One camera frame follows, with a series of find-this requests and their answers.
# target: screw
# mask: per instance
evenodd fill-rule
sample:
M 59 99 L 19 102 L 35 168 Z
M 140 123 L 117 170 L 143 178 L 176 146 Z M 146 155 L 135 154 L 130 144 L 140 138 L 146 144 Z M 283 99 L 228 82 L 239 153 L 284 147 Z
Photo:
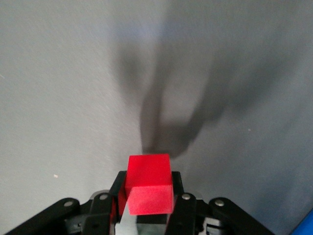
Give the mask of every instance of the screw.
M 107 194 L 102 194 L 99 199 L 100 200 L 106 200 L 108 198 L 108 195 Z
M 184 200 L 189 200 L 190 199 L 190 195 L 185 193 L 181 196 Z
M 219 207 L 222 207 L 222 206 L 224 206 L 225 204 L 224 204 L 224 202 L 223 202 L 222 200 L 217 199 L 217 200 L 215 201 L 215 205 L 217 205 L 217 206 L 219 206 Z
M 70 207 L 71 205 L 73 205 L 73 202 L 72 202 L 72 201 L 68 201 L 68 202 L 65 202 L 65 203 L 64 203 L 64 206 L 65 206 L 65 207 Z

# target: red foam block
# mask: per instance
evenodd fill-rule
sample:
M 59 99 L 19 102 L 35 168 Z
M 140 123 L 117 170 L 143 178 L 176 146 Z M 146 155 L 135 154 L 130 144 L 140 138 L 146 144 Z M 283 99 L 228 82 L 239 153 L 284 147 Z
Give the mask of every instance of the red foam block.
M 130 156 L 125 190 L 131 215 L 173 212 L 173 181 L 168 154 Z

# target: blue object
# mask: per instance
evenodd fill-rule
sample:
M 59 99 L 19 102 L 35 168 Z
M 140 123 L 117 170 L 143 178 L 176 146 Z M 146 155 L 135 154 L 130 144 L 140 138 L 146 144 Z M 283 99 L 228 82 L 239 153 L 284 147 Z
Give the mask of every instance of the blue object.
M 313 235 L 313 210 L 301 221 L 291 235 Z

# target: silver metal part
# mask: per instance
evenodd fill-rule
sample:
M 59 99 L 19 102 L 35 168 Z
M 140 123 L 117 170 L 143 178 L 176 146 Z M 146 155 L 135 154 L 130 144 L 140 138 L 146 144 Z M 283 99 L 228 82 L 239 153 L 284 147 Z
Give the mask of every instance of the silver metal part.
M 106 193 L 102 194 L 99 199 L 100 200 L 106 200 L 108 198 L 108 195 Z
M 91 195 L 90 200 L 93 200 L 95 196 L 97 196 L 97 195 L 99 195 L 99 194 L 101 194 L 101 193 L 108 193 L 108 192 L 109 192 L 109 190 L 107 190 L 107 189 L 97 191 L 97 192 L 95 192 L 93 195 Z
M 70 207 L 71 205 L 73 205 L 73 202 L 72 202 L 72 201 L 68 201 L 68 202 L 65 202 L 65 203 L 64 203 L 64 206 L 65 206 L 65 207 Z
M 223 202 L 222 200 L 217 199 L 217 200 L 215 201 L 215 205 L 217 205 L 217 206 L 219 206 L 219 207 L 222 207 L 222 206 L 224 206 L 225 204 L 224 204 L 224 202 Z
M 181 196 L 184 200 L 189 200 L 190 199 L 190 195 L 185 193 Z
M 203 222 L 204 230 L 198 235 L 226 235 L 227 230 L 224 229 L 222 221 L 214 218 L 206 217 Z

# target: gray surface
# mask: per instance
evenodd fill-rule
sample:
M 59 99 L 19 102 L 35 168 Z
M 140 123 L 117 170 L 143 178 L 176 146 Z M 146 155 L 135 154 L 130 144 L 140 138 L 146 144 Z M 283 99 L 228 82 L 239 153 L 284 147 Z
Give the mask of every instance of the gray surface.
M 287 234 L 313 207 L 312 36 L 312 1 L 1 1 L 0 233 L 168 151 Z

